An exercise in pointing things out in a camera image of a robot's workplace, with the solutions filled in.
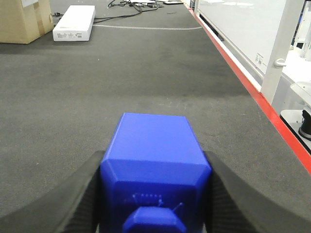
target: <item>black cable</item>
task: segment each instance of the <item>black cable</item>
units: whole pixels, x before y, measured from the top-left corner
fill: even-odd
[[[126,6],[126,5],[129,5],[129,6],[133,6],[133,8],[137,11],[135,14],[131,14],[131,15],[123,15],[123,16],[114,16],[114,17],[96,17],[94,18],[94,24],[95,23],[101,23],[101,22],[105,22],[105,21],[108,21],[108,20],[111,20],[111,19],[114,19],[114,18],[129,18],[129,17],[134,17],[134,16],[137,16],[137,15],[140,15],[141,13],[143,12],[148,12],[148,11],[156,11],[157,9],[161,8],[161,7],[164,7],[162,5],[158,5],[157,1],[155,0],[155,4],[154,3],[148,3],[146,5],[144,4],[141,4],[140,3],[140,6],[138,6],[137,3],[135,2],[131,2],[131,0],[121,0],[120,3],[117,3],[115,4],[116,0],[112,0],[109,4],[108,4],[108,7],[114,7],[114,6]],[[149,10],[143,10],[142,7],[150,7],[152,9],[149,9]],[[64,14],[61,14],[59,12],[55,12],[53,16],[55,17],[60,17],[60,16],[63,16]]]

